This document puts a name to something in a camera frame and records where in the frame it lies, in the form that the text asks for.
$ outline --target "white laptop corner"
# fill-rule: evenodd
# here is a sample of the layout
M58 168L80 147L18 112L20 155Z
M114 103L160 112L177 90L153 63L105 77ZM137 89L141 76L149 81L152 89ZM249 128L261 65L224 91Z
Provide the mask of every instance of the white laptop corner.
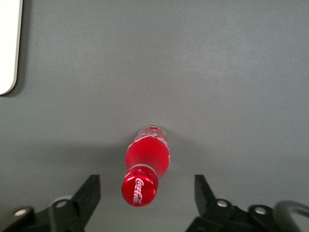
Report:
M23 0L0 0L0 95L16 83Z

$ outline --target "coca-cola logo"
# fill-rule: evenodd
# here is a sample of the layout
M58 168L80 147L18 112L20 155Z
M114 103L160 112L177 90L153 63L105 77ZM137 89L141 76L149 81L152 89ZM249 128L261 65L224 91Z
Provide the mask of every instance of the coca-cola logo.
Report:
M140 178L135 179L135 188L134 188L134 195L133 195L133 203L141 204L143 199L143 195L141 193L141 187L144 186L144 182Z

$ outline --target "bolt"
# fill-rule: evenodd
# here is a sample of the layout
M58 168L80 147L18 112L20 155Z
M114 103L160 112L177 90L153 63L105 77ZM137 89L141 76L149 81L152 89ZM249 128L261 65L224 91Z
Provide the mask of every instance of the bolt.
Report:
M262 214L262 215L265 215L267 213L266 209L264 209L262 207L256 207L254 210L255 210L256 213Z
M64 207L66 204L67 204L67 201L60 201L59 203L57 203L56 208Z
M223 201L223 200L219 200L217 202L217 205L220 206L220 207L227 207L227 202Z
M25 214L26 212L27 212L26 209L20 209L20 210L17 210L17 211L14 213L14 216L15 216L15 217L22 216L22 215Z
M203 227L198 227L196 232L206 232L206 230Z

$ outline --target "plastic bottle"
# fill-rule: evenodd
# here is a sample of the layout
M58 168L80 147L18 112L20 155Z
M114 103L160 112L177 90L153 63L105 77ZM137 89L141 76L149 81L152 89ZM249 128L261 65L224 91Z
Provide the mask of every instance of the plastic bottle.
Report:
M133 206L148 205L155 197L158 180L169 167L166 133L157 125L143 128L126 151L122 184L124 199Z

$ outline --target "bottle cap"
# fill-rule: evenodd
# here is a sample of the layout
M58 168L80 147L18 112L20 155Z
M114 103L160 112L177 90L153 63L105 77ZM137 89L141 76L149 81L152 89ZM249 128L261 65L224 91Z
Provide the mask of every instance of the bottle cap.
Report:
M146 166L134 166L125 175L122 195L130 205L139 207L148 205L158 188L155 172Z

